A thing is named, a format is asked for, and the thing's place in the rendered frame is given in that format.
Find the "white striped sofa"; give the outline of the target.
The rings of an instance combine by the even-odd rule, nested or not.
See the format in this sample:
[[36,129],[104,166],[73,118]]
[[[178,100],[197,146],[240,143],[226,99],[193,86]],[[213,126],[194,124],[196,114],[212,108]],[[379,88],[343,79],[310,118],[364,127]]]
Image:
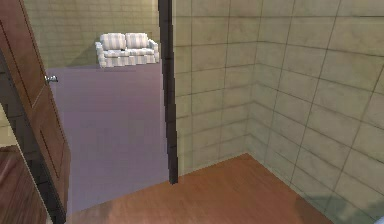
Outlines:
[[159,45],[146,33],[107,33],[95,43],[101,68],[154,64],[160,60]]

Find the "brown wooden room door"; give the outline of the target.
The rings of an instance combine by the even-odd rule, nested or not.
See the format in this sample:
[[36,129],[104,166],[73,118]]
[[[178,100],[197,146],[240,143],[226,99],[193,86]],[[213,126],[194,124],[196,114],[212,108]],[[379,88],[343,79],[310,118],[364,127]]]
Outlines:
[[70,151],[53,93],[29,23],[23,0],[0,0],[0,50],[27,116],[58,211],[56,224],[66,221]]

